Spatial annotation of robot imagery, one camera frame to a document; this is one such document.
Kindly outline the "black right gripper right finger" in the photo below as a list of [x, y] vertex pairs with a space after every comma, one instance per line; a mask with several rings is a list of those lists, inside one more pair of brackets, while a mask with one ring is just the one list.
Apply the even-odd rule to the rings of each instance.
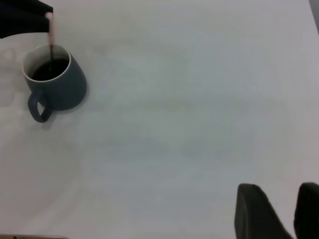
[[312, 182], [299, 187], [294, 229], [298, 239], [319, 238], [319, 185]]

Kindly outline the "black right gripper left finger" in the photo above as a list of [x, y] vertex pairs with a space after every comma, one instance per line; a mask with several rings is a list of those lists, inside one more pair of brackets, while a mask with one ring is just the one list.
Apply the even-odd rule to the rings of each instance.
[[255, 184], [237, 188], [234, 228], [238, 239], [290, 239], [267, 195]]

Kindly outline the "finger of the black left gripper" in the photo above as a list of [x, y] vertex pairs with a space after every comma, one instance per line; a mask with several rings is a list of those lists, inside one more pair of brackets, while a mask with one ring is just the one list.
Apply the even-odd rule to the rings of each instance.
[[45, 15], [47, 12], [53, 13], [53, 7], [39, 0], [1, 0], [0, 10], [9, 9], [37, 15]]
[[45, 13], [32, 13], [16, 7], [0, 8], [0, 38], [25, 33], [48, 33]]

